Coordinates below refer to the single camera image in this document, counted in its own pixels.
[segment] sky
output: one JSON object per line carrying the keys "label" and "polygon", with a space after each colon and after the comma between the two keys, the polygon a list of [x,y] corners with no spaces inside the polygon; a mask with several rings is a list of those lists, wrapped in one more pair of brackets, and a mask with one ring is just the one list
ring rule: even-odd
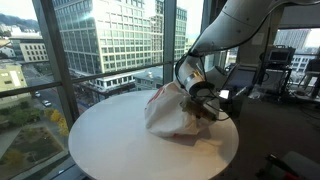
{"label": "sky", "polygon": [[[32,0],[0,0],[0,4],[2,14],[37,20]],[[203,0],[177,0],[177,5],[187,10],[187,37],[196,38],[200,34]],[[307,38],[306,46],[317,47],[319,45],[320,29],[313,29]]]}

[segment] table top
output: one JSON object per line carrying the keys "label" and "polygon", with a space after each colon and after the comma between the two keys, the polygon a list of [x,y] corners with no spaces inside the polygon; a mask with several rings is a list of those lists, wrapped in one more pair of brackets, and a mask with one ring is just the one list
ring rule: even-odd
{"label": "table top", "polygon": [[[144,108],[155,91],[106,99],[73,125],[69,150],[95,179],[209,179],[234,158],[239,137],[229,118],[197,136],[161,138],[145,128]],[[227,117],[220,113],[219,118]]]}

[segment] white plastic bag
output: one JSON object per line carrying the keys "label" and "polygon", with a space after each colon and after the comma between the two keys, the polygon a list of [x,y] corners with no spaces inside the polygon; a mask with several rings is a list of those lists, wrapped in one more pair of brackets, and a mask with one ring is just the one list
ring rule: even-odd
{"label": "white plastic bag", "polygon": [[174,82],[160,88],[145,108],[146,128],[157,136],[170,137],[179,134],[196,135],[213,123],[183,112],[180,102],[184,96],[188,94]]}

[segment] floor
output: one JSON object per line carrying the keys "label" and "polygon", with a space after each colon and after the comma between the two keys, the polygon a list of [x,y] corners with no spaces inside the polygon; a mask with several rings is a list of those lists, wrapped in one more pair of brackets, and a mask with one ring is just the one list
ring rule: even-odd
{"label": "floor", "polygon": [[[295,101],[246,99],[240,116],[233,119],[239,132],[238,152],[230,166],[213,179],[257,179],[255,173],[265,166],[270,153],[282,157],[295,151],[320,164],[320,110],[314,107]],[[72,173],[61,175],[70,179]]]}

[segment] street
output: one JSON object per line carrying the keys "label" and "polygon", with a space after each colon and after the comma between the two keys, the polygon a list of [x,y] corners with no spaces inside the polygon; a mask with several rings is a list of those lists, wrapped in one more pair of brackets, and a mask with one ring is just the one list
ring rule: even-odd
{"label": "street", "polygon": [[[27,67],[23,67],[22,69],[23,69],[23,74],[28,86],[37,86],[37,85],[53,82],[52,75],[50,76],[40,75],[32,65],[28,65]],[[48,100],[49,102],[51,102],[52,108],[57,109],[59,110],[59,112],[63,113],[63,109],[60,103],[60,98],[58,96],[56,88],[43,89],[43,90],[40,90],[39,93],[41,94],[41,96],[38,98],[38,100],[41,104],[43,100]],[[78,108],[80,113],[87,110],[87,107],[83,106],[80,103],[78,103]]]}

